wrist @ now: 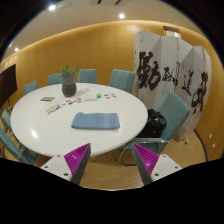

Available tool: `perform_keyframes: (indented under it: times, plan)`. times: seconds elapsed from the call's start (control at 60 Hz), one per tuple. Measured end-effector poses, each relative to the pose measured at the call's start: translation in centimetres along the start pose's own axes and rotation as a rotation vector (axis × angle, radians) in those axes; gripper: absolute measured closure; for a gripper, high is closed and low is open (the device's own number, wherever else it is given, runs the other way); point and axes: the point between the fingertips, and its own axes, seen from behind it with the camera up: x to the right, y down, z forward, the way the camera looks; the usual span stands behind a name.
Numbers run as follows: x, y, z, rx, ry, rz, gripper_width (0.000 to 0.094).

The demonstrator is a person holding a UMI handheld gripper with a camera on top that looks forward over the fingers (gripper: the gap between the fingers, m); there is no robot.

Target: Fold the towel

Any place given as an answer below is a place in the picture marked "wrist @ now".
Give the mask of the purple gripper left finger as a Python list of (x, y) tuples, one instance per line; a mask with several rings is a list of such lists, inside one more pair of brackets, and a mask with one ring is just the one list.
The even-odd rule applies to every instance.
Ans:
[(85, 144), (67, 153), (64, 158), (72, 173), (71, 182), (79, 185), (91, 154), (91, 145)]

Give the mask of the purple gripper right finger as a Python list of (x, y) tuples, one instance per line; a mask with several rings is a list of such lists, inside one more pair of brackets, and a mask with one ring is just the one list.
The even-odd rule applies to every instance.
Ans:
[(132, 155), (135, 159), (143, 184), (148, 185), (152, 183), (151, 174), (158, 162), (159, 155), (138, 144), (133, 145)]

